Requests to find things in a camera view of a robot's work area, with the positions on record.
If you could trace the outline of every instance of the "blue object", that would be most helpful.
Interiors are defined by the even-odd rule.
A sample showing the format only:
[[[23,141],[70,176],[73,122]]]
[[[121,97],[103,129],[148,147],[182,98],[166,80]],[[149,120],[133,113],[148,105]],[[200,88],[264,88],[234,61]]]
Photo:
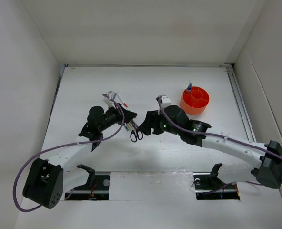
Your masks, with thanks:
[[[186,93],[190,94],[192,91],[192,83],[189,83],[189,86],[187,87],[187,89],[185,89]]]

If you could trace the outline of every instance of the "white wall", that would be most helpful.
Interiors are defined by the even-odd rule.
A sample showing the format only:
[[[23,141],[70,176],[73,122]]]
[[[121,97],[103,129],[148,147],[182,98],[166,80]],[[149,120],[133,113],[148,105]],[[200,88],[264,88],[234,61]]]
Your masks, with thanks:
[[[41,148],[58,77],[59,65],[21,1],[0,0],[0,229],[15,225],[13,181]]]
[[[22,0],[60,63],[234,62],[266,0]]]
[[[235,71],[257,140],[282,141],[282,0],[268,0]]]

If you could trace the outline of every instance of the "screw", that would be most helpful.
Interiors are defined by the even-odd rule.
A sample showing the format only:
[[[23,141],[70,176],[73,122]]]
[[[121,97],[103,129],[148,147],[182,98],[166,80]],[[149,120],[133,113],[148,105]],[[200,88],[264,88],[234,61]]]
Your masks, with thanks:
[[[200,179],[199,178],[196,178],[195,180],[194,180],[194,183],[195,183],[195,185],[200,185],[201,183],[200,183]]]
[[[104,186],[108,186],[109,183],[110,183],[110,182],[109,182],[109,180],[107,180],[107,179],[103,181],[103,185],[104,185]]]

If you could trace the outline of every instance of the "scissors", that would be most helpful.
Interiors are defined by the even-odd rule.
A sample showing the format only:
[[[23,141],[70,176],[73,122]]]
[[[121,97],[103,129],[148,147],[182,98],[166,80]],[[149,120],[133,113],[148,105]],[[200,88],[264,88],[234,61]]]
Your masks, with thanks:
[[[134,121],[132,121],[131,125],[133,127],[133,130],[131,131],[131,141],[137,142],[138,140],[142,140],[143,133],[138,129],[137,124]]]

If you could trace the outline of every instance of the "red wire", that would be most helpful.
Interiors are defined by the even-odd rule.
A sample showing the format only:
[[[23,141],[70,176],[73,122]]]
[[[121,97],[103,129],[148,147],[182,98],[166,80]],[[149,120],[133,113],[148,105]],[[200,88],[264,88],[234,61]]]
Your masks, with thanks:
[[[88,199],[91,198],[92,193],[93,193],[93,191],[94,191],[94,189],[96,188],[97,185],[98,185],[98,182],[96,181],[95,184],[94,184],[94,186],[93,186],[93,188],[92,188],[92,190],[91,190],[91,193],[90,193],[89,196],[88,196]]]

